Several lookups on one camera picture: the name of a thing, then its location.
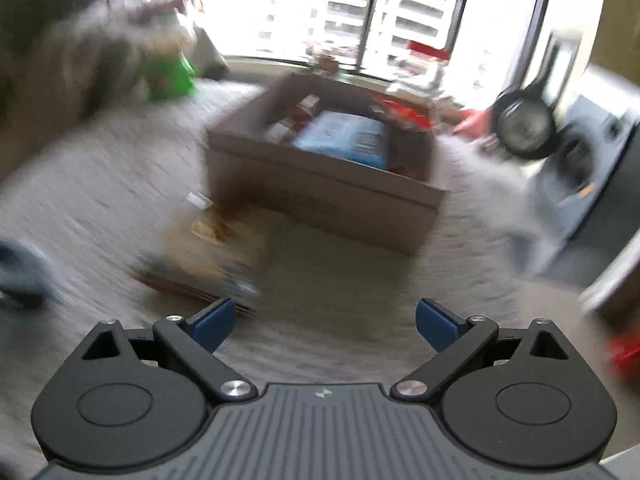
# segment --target blue gripper pad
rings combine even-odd
[[[442,352],[463,334],[465,320],[432,300],[423,298],[415,307],[415,327],[436,352]]]
[[[214,352],[229,337],[236,325],[236,306],[232,300],[220,300],[191,317],[191,338]]]

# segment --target gray ribbed plate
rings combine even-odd
[[[50,465],[39,480],[91,476]],[[203,437],[167,463],[116,480],[611,479],[594,464],[547,475],[491,466],[449,440],[433,412],[378,384],[272,384],[220,408]]]

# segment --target washing machine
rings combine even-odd
[[[588,286],[640,228],[640,89],[589,66],[574,97],[534,195],[562,241],[546,274]]]

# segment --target window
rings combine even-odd
[[[447,78],[456,74],[458,98],[468,92],[480,107],[510,82],[523,45],[537,41],[540,0],[203,0],[207,21],[223,55],[258,56],[305,63],[315,44],[343,65],[393,79],[394,60],[408,41],[452,52]]]

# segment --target blue package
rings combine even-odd
[[[360,115],[322,112],[298,134],[293,145],[386,170],[384,127]]]

